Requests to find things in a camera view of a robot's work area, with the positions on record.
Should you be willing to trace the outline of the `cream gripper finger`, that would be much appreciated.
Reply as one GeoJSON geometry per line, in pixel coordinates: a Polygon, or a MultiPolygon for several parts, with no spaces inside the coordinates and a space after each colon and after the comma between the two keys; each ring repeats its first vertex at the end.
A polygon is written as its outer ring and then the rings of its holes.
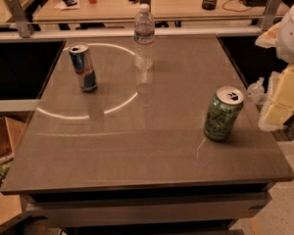
{"type": "Polygon", "coordinates": [[[260,35],[255,44],[262,48],[273,48],[276,46],[277,33],[280,28],[280,23],[274,24],[270,29],[260,35]]]}
{"type": "Polygon", "coordinates": [[[282,128],[294,114],[294,65],[269,79],[267,100],[261,110],[258,126],[263,131],[282,128]]]}

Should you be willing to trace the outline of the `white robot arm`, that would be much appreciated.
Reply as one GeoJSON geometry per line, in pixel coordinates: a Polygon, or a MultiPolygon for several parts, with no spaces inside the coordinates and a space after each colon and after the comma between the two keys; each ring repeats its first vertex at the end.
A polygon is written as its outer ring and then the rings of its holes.
{"type": "Polygon", "coordinates": [[[288,64],[278,76],[273,91],[267,93],[258,122],[261,130],[276,131],[294,114],[294,5],[280,23],[257,38],[256,44],[274,47],[277,58],[288,64]]]}

